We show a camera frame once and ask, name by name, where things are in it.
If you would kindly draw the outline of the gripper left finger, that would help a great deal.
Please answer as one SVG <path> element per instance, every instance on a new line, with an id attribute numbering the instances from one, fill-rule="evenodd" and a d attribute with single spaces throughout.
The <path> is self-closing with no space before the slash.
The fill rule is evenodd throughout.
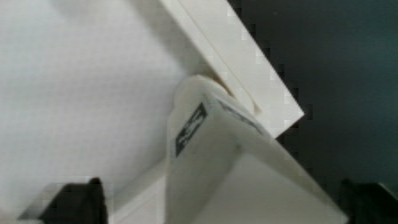
<path id="1" fill-rule="evenodd" d="M 87 183 L 68 183 L 45 206 L 36 201 L 18 219 L 38 220 L 43 224 L 109 224 L 102 179 L 95 177 Z"/>

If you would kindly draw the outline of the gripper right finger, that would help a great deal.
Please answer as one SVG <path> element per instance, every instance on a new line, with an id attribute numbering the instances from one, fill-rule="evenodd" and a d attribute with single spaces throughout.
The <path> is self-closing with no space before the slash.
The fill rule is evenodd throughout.
<path id="1" fill-rule="evenodd" d="M 342 181 L 340 208 L 347 224 L 398 224 L 398 195 L 381 182 Z"/>

